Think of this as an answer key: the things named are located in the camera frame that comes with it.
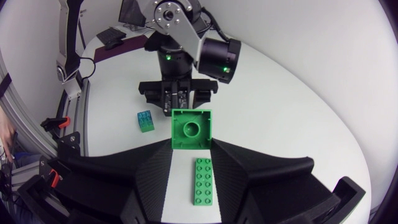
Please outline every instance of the green 2x4 lego brick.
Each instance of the green 2x4 lego brick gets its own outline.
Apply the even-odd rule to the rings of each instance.
[[[195,166],[193,205],[213,204],[213,165],[211,159],[198,158]]]
[[[210,149],[211,110],[173,109],[172,149]]]

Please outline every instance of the black mount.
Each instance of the black mount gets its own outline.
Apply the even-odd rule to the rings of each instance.
[[[330,192],[311,174],[309,157],[279,158],[216,139],[210,152],[223,223],[339,223],[365,194],[348,177]],[[81,157],[59,142],[48,165],[63,180],[51,189],[36,175],[18,192],[44,223],[161,223],[172,153],[169,139],[102,157]],[[44,200],[51,191],[69,217]]]

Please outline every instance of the red clamp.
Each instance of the red clamp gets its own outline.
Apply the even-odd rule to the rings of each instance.
[[[68,116],[66,116],[65,118],[67,119],[67,121],[58,125],[58,128],[65,128],[66,126],[68,126],[70,124],[70,118]]]
[[[50,174],[51,174],[52,172],[55,173],[55,176],[54,176],[54,179],[53,179],[53,181],[52,181],[52,183],[51,183],[51,187],[52,187],[52,188],[55,188],[55,187],[57,186],[57,184],[58,184],[58,181],[60,180],[60,176],[59,176],[59,174],[57,173],[57,171],[55,171],[55,169],[52,169],[51,172],[50,172]]]

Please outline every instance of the lego stud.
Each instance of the lego stud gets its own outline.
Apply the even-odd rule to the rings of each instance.
[[[183,131],[186,137],[195,138],[200,134],[200,126],[194,121],[187,122],[183,127]]]

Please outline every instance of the white table surface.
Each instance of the white table surface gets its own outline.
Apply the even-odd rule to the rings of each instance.
[[[148,31],[118,28],[127,32],[127,38]],[[83,57],[93,58],[95,49],[102,46],[95,37]],[[81,61],[83,77],[91,73],[90,63]],[[193,77],[208,78],[196,71]],[[88,101],[89,156],[114,154],[171,138],[171,119],[160,108],[146,103],[145,96],[138,92],[139,82],[157,80],[160,69],[156,52],[139,49],[96,64]],[[343,176],[353,179],[366,194],[344,223],[368,222],[371,184],[358,143],[333,110],[279,64],[243,44],[231,83],[219,83],[211,103],[199,109],[213,111],[214,138],[272,156],[311,157],[315,161],[312,174],[331,191]],[[152,114],[155,131],[141,133],[137,113],[145,110]],[[221,221],[216,193],[212,206],[193,206],[193,163],[197,157],[210,158],[210,151],[174,150],[163,222]]]

